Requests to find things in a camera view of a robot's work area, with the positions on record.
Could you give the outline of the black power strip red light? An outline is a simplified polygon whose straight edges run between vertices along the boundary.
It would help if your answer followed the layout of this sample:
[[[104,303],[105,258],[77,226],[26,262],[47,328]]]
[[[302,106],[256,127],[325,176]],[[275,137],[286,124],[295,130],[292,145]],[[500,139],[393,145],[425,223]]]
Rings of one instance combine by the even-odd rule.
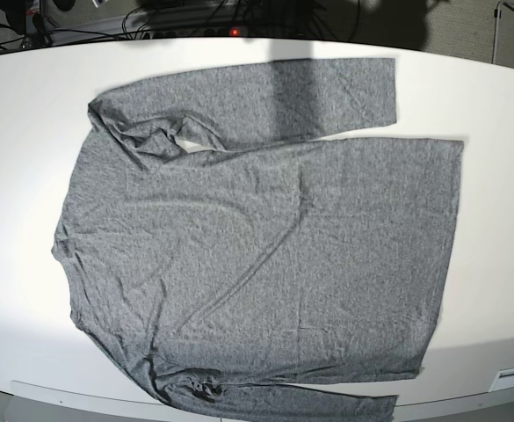
[[[302,31],[279,26],[214,25],[201,28],[141,26],[122,31],[131,40],[177,39],[177,38],[266,38],[266,39],[306,39]]]

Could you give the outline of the grey long-sleeve T-shirt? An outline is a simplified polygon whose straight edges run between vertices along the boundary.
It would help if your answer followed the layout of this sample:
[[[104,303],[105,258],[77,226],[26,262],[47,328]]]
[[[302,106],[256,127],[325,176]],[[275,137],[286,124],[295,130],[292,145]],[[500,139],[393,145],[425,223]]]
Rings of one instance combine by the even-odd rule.
[[[181,411],[389,421],[437,327],[463,144],[344,138],[396,121],[390,58],[144,79],[88,106],[52,253],[70,316]]]

